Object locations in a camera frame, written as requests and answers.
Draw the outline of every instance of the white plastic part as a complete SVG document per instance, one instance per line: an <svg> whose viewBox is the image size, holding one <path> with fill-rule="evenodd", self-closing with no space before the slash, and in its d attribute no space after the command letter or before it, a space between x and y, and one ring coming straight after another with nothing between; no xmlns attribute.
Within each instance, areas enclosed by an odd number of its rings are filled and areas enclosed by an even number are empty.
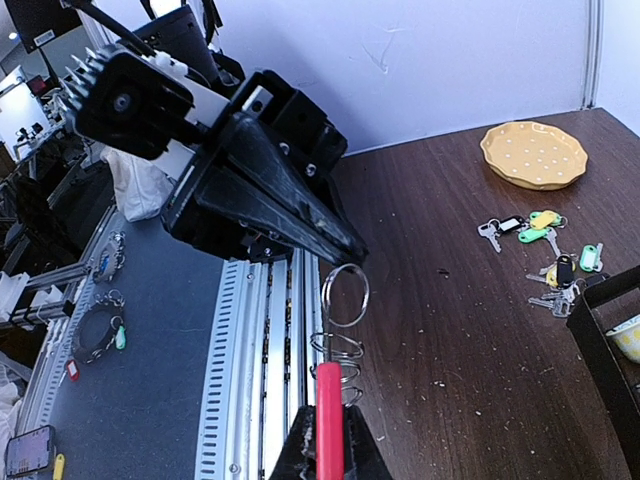
<svg viewBox="0 0 640 480"><path fill-rule="evenodd" d="M26 273L10 277L4 272L0 272L0 321L9 321L28 281L29 275Z"/></svg>

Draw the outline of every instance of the key ring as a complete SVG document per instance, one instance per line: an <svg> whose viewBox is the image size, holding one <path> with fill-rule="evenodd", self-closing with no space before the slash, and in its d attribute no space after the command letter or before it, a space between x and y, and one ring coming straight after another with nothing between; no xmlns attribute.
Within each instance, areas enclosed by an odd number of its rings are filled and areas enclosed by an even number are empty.
<svg viewBox="0 0 640 480"><path fill-rule="evenodd" d="M358 277L360 277L360 280L362 280L362 283L364 285L364 296L362 298L362 306L360 307L360 314L355 318L355 320L349 323L337 323L331 318L331 313L330 313L331 312L331 288L333 288L333 284L336 281L336 278L338 277L340 272L345 270L351 271L355 273ZM360 320L362 320L362 318L367 313L370 294L371 294L371 289L369 287L369 279L365 275L364 271L354 263L346 263L336 268L335 270L333 270L325 280L324 284L322 285L322 310L327 315L329 322L331 322L336 327L350 328L357 325L358 322L360 322Z"/></svg>

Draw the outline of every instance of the yellow plate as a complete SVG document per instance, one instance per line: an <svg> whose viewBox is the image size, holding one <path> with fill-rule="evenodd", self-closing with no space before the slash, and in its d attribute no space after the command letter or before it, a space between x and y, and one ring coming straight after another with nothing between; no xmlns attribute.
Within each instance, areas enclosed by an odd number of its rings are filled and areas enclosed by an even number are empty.
<svg viewBox="0 0 640 480"><path fill-rule="evenodd" d="M496 174L530 190L559 190L587 170L580 142L557 127L509 122L492 128L480 143Z"/></svg>

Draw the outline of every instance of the yellow key tag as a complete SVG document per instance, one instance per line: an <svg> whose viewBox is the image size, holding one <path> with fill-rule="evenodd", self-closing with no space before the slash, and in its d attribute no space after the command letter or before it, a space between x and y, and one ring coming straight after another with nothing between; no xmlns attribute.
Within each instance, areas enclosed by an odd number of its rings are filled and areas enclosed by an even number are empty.
<svg viewBox="0 0 640 480"><path fill-rule="evenodd" d="M559 215L551 210L545 210L536 218L531 219L530 225L534 230L542 230L547 228L558 219Z"/></svg>

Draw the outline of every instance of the phone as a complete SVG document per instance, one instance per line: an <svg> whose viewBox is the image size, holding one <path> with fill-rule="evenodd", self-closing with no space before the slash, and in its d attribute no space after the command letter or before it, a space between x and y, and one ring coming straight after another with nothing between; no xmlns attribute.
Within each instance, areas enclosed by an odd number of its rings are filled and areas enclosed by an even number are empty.
<svg viewBox="0 0 640 480"><path fill-rule="evenodd" d="M53 470L54 433L54 428L47 425L9 440L5 454L7 478Z"/></svg>

